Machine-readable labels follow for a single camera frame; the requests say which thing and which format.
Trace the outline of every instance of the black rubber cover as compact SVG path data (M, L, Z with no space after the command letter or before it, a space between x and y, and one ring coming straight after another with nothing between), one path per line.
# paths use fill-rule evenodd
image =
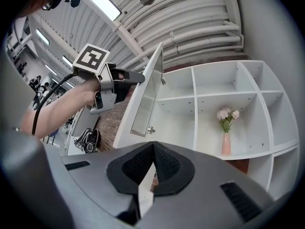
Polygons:
M136 195L152 163L159 180L155 196L179 193L195 175L195 167L188 158L158 142L148 142L113 160L107 167L107 177L118 192Z

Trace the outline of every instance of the white shelf unit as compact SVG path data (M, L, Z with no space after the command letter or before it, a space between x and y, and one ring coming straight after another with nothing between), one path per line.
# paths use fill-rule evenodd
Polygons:
M197 95L255 91L243 67L235 61L201 64L194 70Z
M160 84L157 99L194 96L192 71L180 69L163 74L166 84Z
M238 93L213 96L198 96L198 134L196 151L222 157L238 159L239 156L255 155L270 151L267 120L257 93ZM222 156L223 130L216 113L222 107L240 111L233 121L230 140L231 155Z
M146 140L158 140L192 149L195 129L194 106L194 97L156 101L150 121L150 126L155 132L147 134Z
M273 170L269 194L278 199L294 187L298 167L298 146L272 154Z
M159 46L143 73L147 81L135 88L113 146L160 141L224 160L249 159L248 176L274 198L289 190L291 185L283 184L285 189L280 190L274 187L287 182L288 175L281 179L281 169L294 171L298 167L298 147L292 155L284 154L299 142L295 116L284 89L263 61L215 62L163 74L166 84L160 81L149 123L145 124L155 132L142 136L131 133L137 113L143 113L139 110L141 101L161 52ZM216 117L222 107L240 111L231 127L231 154L227 156L221 154L223 132Z
M281 83L263 61L243 61L260 93L271 121L273 151L281 151L298 143L295 114Z

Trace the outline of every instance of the shelf compartment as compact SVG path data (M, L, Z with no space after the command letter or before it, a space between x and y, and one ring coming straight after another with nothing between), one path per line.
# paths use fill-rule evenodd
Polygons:
M288 97L279 92L262 92L262 95L271 119L274 146L298 139L294 113Z
M269 129L263 103L256 93L205 95L197 97L198 133L196 151L222 159L259 155L270 151ZM231 155L221 155L223 130L216 113L222 107L240 111L230 131Z
M163 74L166 84L160 84L157 99L194 95L191 68Z
M267 108L275 103L275 101L282 96L282 91L261 91Z
M251 78L236 61L197 65L193 71L197 95L255 91Z
M155 132L148 133L146 140L192 149L195 130L194 109L193 97L156 101L150 122Z
M279 80L263 61L243 61L261 91L283 91Z
M273 169L272 155L250 158L247 175L268 190Z
M272 154L273 171L271 176L269 194L278 199L285 193L291 191L294 186L297 173L297 147L290 149L288 152Z

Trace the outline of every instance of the flower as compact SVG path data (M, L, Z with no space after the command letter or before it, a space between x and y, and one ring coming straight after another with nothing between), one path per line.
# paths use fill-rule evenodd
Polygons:
M229 110L229 109L226 108L226 109L222 109L222 110L218 111L218 113L217 113L217 118L218 118L219 120L221 120L221 119L225 119L226 117L228 117L228 116L229 116L228 110Z
M227 107L227 108L223 108L222 109L223 111L225 111L225 112L227 112L227 113L230 113L231 112L231 110Z
M239 111L238 110L234 110L233 113L232 113L232 117L233 119L237 119L239 117Z

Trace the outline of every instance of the black cable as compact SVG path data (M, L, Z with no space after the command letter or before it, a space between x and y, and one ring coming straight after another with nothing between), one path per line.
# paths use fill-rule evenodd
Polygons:
M55 87L53 87L53 89L51 89L49 91L49 93L44 97L44 99L42 100L42 102L39 104L37 110L36 110L36 114L35 114L35 118L34 118L34 122L33 122L33 129L32 129L32 135L35 135L36 132L36 125L37 125L37 121L38 121L38 116L39 116L39 112L42 108L42 106L44 105L44 103L48 100L48 98L61 86L61 84L63 84L64 82L66 82L67 80L71 79L72 77L77 75L77 71L73 71L73 73L66 75Z

